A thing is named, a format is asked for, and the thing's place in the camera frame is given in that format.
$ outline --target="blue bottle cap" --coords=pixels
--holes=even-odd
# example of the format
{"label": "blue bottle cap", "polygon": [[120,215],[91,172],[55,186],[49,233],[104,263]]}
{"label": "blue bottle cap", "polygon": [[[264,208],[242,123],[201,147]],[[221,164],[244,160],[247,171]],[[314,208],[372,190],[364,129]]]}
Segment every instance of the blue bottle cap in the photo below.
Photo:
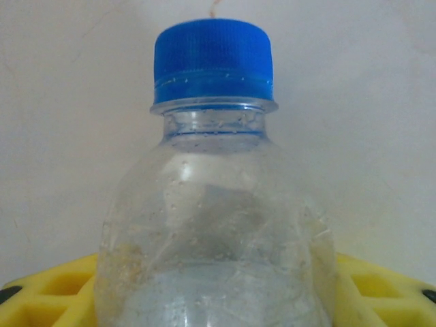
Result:
{"label": "blue bottle cap", "polygon": [[155,44],[155,104],[190,97],[273,100],[273,60],[265,32],[208,18],[161,33]]}

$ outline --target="yellow plastic object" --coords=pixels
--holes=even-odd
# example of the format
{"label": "yellow plastic object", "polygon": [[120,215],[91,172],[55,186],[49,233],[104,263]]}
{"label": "yellow plastic object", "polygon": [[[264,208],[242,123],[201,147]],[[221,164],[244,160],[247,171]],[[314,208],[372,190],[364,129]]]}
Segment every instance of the yellow plastic object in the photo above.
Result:
{"label": "yellow plastic object", "polygon": [[[90,255],[5,285],[2,292],[10,297],[3,296],[0,304],[0,327],[97,327],[96,258]],[[436,301],[432,285],[338,255],[334,327],[436,327],[436,303],[430,298]]]}

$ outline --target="bottle neck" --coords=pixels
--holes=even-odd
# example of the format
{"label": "bottle neck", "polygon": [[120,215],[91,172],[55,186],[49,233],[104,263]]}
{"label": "bottle neck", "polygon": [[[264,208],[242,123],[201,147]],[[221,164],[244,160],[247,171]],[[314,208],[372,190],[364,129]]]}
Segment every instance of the bottle neck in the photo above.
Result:
{"label": "bottle neck", "polygon": [[252,134],[266,137],[265,114],[275,102],[258,99],[180,100],[157,105],[152,112],[164,116],[164,137],[191,134]]}

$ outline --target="clear plastic bottle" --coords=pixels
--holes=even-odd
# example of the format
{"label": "clear plastic bottle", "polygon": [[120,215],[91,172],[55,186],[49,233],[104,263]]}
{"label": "clear plastic bottle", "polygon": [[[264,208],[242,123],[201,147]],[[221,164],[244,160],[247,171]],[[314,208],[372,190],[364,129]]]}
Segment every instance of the clear plastic bottle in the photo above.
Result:
{"label": "clear plastic bottle", "polygon": [[331,326],[332,238],[266,135],[272,72],[267,35],[245,22],[158,37],[151,111],[164,136],[104,223],[99,326]]}

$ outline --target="white background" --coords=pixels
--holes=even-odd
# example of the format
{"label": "white background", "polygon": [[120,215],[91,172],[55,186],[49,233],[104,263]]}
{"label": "white background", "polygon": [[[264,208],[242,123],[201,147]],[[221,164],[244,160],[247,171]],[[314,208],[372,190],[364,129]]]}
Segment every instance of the white background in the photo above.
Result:
{"label": "white background", "polygon": [[[161,138],[153,42],[213,0],[0,0],[0,284],[97,251],[114,186]],[[436,1],[222,0],[265,29],[271,138],[340,251],[436,283]]]}

